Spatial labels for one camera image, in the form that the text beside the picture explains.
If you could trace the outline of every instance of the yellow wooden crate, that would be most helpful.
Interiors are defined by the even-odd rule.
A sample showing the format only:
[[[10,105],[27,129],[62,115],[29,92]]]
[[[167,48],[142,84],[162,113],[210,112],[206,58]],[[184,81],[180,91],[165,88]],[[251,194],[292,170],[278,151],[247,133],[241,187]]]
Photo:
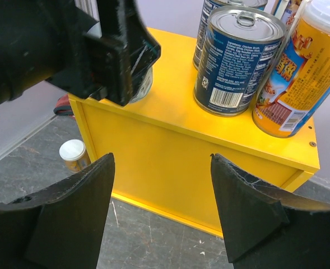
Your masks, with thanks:
[[[91,161],[113,152],[113,196],[192,227],[222,236],[210,174],[220,153],[242,169],[288,191],[319,170],[313,120],[297,135],[276,138],[259,130],[252,109],[232,118],[194,101],[196,40],[150,29],[162,46],[154,84],[143,100],[121,108],[70,96]]]

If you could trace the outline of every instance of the white wall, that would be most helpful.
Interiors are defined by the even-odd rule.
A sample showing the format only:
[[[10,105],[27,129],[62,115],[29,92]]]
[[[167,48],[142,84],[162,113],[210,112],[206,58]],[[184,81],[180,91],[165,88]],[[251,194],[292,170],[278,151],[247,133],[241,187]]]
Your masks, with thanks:
[[[53,115],[53,109],[63,95],[62,90],[41,82],[26,90],[20,98],[1,104],[0,151]]]
[[[269,0],[270,12],[275,0]],[[145,24],[176,34],[197,37],[203,0],[137,0]],[[330,96],[314,116],[321,170],[313,177],[322,184],[330,183]]]

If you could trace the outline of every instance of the red object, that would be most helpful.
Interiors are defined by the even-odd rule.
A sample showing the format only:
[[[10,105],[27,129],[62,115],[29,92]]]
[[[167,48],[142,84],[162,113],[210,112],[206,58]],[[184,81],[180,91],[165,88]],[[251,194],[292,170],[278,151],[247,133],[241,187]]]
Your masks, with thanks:
[[[54,108],[54,113],[58,116],[72,116],[74,118],[74,113],[71,109],[69,96],[67,94],[58,100]]]

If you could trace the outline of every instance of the concrete floor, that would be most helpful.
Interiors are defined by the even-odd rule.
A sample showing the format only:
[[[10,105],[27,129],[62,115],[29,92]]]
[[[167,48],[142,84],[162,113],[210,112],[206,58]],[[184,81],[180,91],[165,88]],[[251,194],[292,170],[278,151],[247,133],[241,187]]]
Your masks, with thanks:
[[[72,173],[60,159],[60,145],[81,139],[76,122],[57,117],[0,161],[0,202],[43,189]],[[330,191],[311,181],[297,194],[330,202]],[[224,241],[140,208],[112,199],[98,269],[233,268]]]

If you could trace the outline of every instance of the barcode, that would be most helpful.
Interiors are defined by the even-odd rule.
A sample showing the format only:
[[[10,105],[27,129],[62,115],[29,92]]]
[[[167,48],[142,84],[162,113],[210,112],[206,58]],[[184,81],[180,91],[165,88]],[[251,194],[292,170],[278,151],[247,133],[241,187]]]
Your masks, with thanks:
[[[292,113],[287,121],[282,125],[281,131],[290,131],[293,130],[297,124],[303,119],[303,117],[306,115],[306,112],[294,112]]]
[[[210,103],[223,108],[236,108],[241,101],[243,93],[221,91],[213,88]]]

